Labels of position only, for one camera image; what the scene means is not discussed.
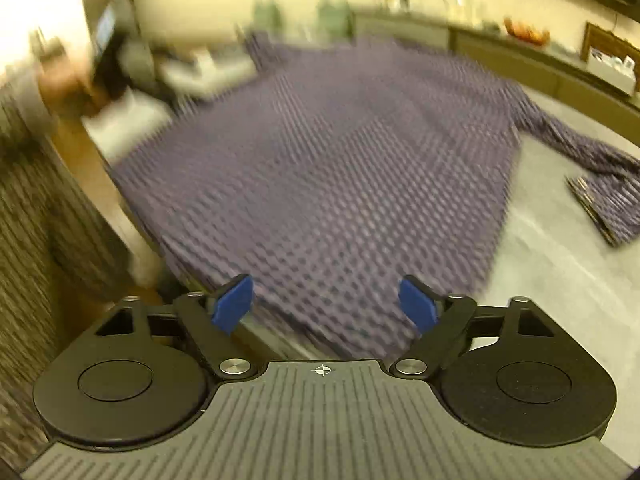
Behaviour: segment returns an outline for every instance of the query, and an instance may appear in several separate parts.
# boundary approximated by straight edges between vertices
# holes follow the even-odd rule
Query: countertop
[[[581,60],[578,56],[566,54],[557,47],[554,47],[552,44],[544,47],[535,46],[533,44],[526,43],[525,41],[517,40],[505,33],[497,34],[495,32],[489,32],[481,27],[474,27],[465,23],[448,20],[444,16],[425,14],[423,12],[389,12],[388,10],[376,7],[356,7],[353,12],[356,15],[356,19],[358,16],[365,16],[381,20],[403,20],[410,23],[448,28],[450,30],[483,38],[487,41],[499,43],[503,46],[518,50],[525,56],[540,60],[541,62],[546,62],[560,70],[569,72],[572,75],[590,83],[599,90],[602,90],[609,96],[614,97],[625,105],[628,105],[635,110],[640,110],[640,96],[638,96],[638,94],[629,97],[618,91],[606,81],[603,81],[588,72],[587,63]]]

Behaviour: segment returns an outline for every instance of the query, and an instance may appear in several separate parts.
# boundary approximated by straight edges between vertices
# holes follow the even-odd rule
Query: person's hand
[[[42,66],[38,87],[45,106],[51,113],[65,110],[71,100],[84,95],[80,115],[92,116],[109,104],[107,93],[91,83],[90,63],[71,60],[67,56],[53,59]]]

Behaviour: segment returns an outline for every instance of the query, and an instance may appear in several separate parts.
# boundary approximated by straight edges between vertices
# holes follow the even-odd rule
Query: crosshair marking
[[[322,365],[322,366],[319,366],[318,368],[315,368],[314,372],[324,377],[325,375],[330,374],[331,372],[335,372],[335,370],[333,368],[329,368],[328,366]]]

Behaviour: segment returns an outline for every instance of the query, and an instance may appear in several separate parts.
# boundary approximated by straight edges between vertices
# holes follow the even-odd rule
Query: wooden floor
[[[154,287],[163,270],[162,261],[122,211],[120,195],[104,171],[102,159],[81,122],[61,120],[52,140],[82,190],[129,247],[134,262],[132,273],[137,283],[130,294],[140,296],[148,304],[161,303]],[[70,338],[74,338],[110,305],[86,297],[62,275],[59,282],[67,329]]]

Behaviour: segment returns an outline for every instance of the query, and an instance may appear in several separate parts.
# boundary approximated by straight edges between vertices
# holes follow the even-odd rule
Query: white box
[[[627,75],[627,73],[620,72],[620,70],[617,70],[615,67],[607,65],[597,56],[593,55],[593,50],[589,53],[587,70],[627,95],[633,95],[635,93],[636,75],[633,73]]]
[[[159,71],[175,92],[202,98],[218,95],[257,76],[254,61],[248,54],[217,64],[209,52],[200,53],[197,63],[197,69],[193,70],[180,62],[165,61]]]

